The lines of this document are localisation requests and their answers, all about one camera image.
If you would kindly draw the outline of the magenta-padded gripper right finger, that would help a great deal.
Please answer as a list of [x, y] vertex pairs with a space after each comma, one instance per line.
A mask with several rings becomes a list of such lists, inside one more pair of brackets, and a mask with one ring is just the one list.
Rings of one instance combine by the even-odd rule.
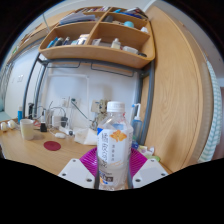
[[157, 181], [168, 173], [156, 159], [147, 159], [136, 149], [131, 150], [128, 171], [128, 188], [140, 188]]

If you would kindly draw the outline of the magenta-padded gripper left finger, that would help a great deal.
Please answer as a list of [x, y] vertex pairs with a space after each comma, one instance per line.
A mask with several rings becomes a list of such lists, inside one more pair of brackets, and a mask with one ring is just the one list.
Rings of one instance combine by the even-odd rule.
[[97, 149], [91, 149], [80, 159], [72, 158], [58, 176], [81, 187], [97, 189], [99, 186]]

